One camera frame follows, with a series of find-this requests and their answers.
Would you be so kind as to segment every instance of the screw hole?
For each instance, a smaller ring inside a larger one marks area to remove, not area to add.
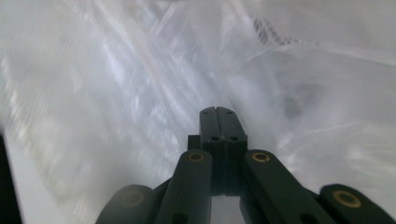
[[[350,208],[359,208],[361,207],[361,200],[355,195],[344,191],[344,190],[336,190],[332,193],[334,199],[342,204],[343,206],[350,207]]]
[[[199,152],[193,152],[189,155],[189,160],[190,161],[203,161],[204,160],[204,155]]]
[[[311,214],[307,214],[307,213],[302,213],[300,215],[300,220],[304,224],[318,224],[318,220],[314,216],[312,216]]]
[[[172,217],[172,224],[187,224],[189,217],[182,213],[174,214]]]
[[[258,161],[258,162],[267,162],[270,160],[270,156],[268,156],[265,153],[262,152],[257,152],[253,154],[253,160]]]
[[[126,193],[123,197],[122,197],[122,205],[124,207],[136,207],[139,204],[141,204],[145,199],[145,195],[142,194],[140,191],[131,191]]]

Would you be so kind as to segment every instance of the white surface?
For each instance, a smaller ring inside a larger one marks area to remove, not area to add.
[[[68,223],[64,213],[45,188],[32,160],[16,145],[7,154],[23,223]]]

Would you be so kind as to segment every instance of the clear plastic sheet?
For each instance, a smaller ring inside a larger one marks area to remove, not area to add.
[[[129,184],[158,186],[234,110],[249,148],[318,192],[342,183],[396,217],[392,1],[0,3],[0,119],[71,223]],[[241,223],[213,199],[212,223]]]

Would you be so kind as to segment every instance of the translucent plastic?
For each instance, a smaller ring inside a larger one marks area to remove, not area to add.
[[[200,110],[318,192],[396,217],[393,1],[18,0],[0,4],[0,119],[71,223],[169,178]],[[215,198],[212,223],[241,223]]]

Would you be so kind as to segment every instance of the plastic bag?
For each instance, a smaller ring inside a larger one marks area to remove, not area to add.
[[[72,223],[169,178],[212,105],[305,187],[349,185],[395,217],[395,6],[382,2],[4,2],[0,119]],[[212,223],[241,223],[236,202],[214,198]]]

